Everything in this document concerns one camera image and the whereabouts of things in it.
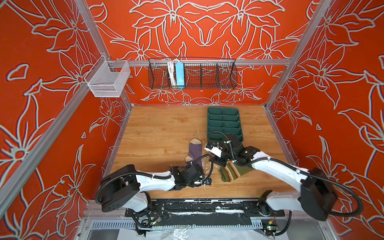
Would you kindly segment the purple sock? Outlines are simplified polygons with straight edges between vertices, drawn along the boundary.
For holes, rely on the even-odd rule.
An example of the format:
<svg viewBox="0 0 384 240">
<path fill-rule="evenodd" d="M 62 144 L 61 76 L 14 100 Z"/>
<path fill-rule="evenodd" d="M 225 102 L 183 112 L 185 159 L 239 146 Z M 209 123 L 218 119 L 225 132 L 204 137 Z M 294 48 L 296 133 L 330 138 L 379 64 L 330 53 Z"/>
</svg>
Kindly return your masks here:
<svg viewBox="0 0 384 240">
<path fill-rule="evenodd" d="M 202 142 L 199 139 L 192 139 L 189 143 L 189 153 L 185 158 L 187 166 L 191 164 L 191 162 L 202 156 Z"/>
</svg>

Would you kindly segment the green striped sock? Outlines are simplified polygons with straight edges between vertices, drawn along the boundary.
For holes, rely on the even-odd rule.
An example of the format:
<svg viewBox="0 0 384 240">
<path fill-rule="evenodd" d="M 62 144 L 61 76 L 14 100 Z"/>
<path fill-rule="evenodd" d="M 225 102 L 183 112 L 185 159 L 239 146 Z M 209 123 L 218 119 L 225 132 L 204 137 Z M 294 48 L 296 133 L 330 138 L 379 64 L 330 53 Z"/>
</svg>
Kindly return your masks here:
<svg viewBox="0 0 384 240">
<path fill-rule="evenodd" d="M 229 183 L 253 170 L 254 169 L 250 167 L 241 167 L 232 162 L 227 162 L 225 167 L 219 168 L 219 173 L 221 174 L 222 181 L 224 183 Z"/>
</svg>

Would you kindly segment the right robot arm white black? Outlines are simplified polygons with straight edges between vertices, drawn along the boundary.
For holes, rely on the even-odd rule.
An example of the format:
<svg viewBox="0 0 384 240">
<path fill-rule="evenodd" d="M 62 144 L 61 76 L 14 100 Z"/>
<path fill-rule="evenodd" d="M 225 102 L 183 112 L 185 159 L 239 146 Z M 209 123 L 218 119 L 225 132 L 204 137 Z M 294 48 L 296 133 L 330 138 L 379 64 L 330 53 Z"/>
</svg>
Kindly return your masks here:
<svg viewBox="0 0 384 240">
<path fill-rule="evenodd" d="M 219 165 L 233 163 L 239 167 L 261 171 L 294 188 L 294 191 L 286 193 L 266 191 L 262 196 L 262 204 L 268 210 L 300 211 L 317 221 L 326 221 L 329 216 L 355 217 L 363 212 L 361 198 L 351 188 L 330 180 L 324 171 L 296 167 L 255 147 L 245 148 L 233 134 L 208 132 L 205 149 L 216 157 Z M 355 210 L 347 213 L 333 210 L 339 199 L 335 187 L 344 189 L 355 199 Z"/>
</svg>

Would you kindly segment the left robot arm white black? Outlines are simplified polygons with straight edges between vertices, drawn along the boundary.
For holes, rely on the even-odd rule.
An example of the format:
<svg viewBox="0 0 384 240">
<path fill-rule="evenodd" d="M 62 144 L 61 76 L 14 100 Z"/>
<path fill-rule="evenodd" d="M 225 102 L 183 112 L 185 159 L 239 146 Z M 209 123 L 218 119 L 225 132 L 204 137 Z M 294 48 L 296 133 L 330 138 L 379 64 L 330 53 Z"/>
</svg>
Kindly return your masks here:
<svg viewBox="0 0 384 240">
<path fill-rule="evenodd" d="M 104 213 L 119 208 L 143 211 L 151 204 L 149 191 L 180 191 L 210 185 L 214 159 L 205 154 L 187 166 L 171 166 L 162 173 L 146 173 L 126 165 L 101 180 L 95 202 Z"/>
</svg>

